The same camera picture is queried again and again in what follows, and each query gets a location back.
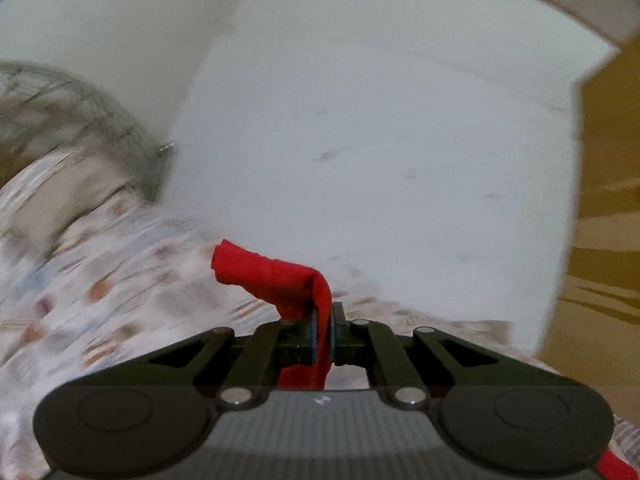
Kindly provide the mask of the patterned spotted bed quilt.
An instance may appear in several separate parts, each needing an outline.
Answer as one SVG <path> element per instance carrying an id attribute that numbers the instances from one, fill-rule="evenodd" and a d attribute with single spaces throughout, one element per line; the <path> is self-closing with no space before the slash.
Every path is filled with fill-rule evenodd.
<path id="1" fill-rule="evenodd" d="M 6 479 L 634 479 L 596 390 L 372 388 L 358 366 L 322 390 L 101 386 L 99 372 L 218 327 L 280 318 L 216 281 L 215 247 L 83 152 L 33 162 L 1 191 L 1 474 Z M 345 312 L 397 335 L 412 314 Z"/>

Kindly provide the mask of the red long-sleeve garment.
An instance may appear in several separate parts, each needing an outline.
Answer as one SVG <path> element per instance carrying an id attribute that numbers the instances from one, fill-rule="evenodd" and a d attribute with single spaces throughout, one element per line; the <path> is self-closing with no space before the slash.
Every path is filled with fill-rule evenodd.
<path id="1" fill-rule="evenodd" d="M 332 295 L 324 276 L 309 266 L 270 259 L 223 240 L 214 249 L 216 281 L 244 288 L 277 308 L 285 321 L 300 321 L 307 304 L 317 315 L 316 362 L 282 370 L 281 389 L 322 390 L 331 369 L 330 318 Z"/>

